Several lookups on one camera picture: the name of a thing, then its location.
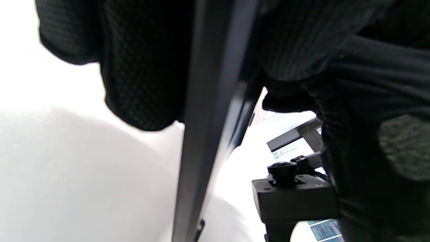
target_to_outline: black metal frame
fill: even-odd
[[[255,71],[258,0],[197,0],[173,226],[195,238],[211,177],[242,142],[262,85]]]

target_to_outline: black textured fabric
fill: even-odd
[[[276,80],[321,72],[345,40],[379,18],[394,0],[279,1],[265,21],[260,64]]]
[[[106,103],[122,120],[155,131],[183,112],[190,1],[36,0],[36,6],[42,44],[72,64],[100,62]]]
[[[97,1],[36,0],[42,44],[72,64],[98,61],[102,32],[97,8]]]
[[[110,109],[127,123],[161,130],[184,106],[190,22],[178,3],[106,0],[101,73]]]

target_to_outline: black knob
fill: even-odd
[[[272,175],[277,186],[293,186],[294,177],[298,173],[298,165],[293,161],[275,163],[269,166],[267,171]]]

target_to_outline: black cloth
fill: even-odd
[[[183,112],[191,2],[36,0],[40,40],[66,62],[99,62],[109,108],[161,130]],[[323,119],[322,159],[348,242],[430,241],[430,144],[419,136],[430,127],[416,125],[430,120],[428,6],[278,1],[263,20],[263,108]]]
[[[40,39],[66,62],[99,62],[109,108],[138,129],[161,130],[183,112],[192,2],[36,0]],[[278,1],[262,27],[260,65],[277,80],[315,75],[392,2]]]

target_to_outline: black clamp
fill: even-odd
[[[339,217],[335,189],[319,177],[318,167],[319,152],[275,163],[267,168],[266,179],[252,181],[255,205],[266,224],[269,242],[289,241],[299,221]]]

